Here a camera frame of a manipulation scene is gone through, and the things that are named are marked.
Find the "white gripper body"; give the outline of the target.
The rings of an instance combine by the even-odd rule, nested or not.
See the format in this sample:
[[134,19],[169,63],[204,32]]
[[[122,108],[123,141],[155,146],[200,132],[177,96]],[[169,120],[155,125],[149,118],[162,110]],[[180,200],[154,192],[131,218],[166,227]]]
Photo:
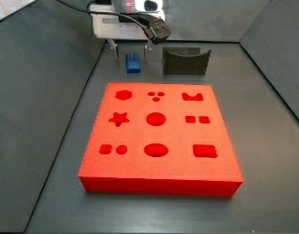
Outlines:
[[165,20],[164,3],[110,3],[91,4],[93,30],[99,38],[123,40],[146,40],[141,25],[123,14],[134,18],[145,27],[155,19]]

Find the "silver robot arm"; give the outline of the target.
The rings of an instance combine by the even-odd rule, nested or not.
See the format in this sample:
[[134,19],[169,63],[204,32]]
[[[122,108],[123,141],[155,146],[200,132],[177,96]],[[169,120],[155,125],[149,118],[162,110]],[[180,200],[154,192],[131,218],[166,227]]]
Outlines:
[[147,40],[147,57],[151,47],[170,37],[164,7],[164,0],[97,0],[90,4],[93,32],[107,40],[115,57],[119,56],[117,40]]

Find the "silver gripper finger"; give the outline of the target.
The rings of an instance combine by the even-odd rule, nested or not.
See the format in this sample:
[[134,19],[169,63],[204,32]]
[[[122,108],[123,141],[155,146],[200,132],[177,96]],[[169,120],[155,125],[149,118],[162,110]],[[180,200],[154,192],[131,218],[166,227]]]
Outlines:
[[151,48],[153,48],[153,42],[149,39],[149,41],[147,41],[147,43],[145,45],[145,53],[143,53],[143,59],[145,59],[146,62],[149,60],[149,55],[150,55],[150,52],[151,52]]
[[114,57],[119,61],[119,57],[121,57],[119,45],[117,44],[117,42],[113,38],[107,39],[107,43],[109,43],[110,49],[114,52]]

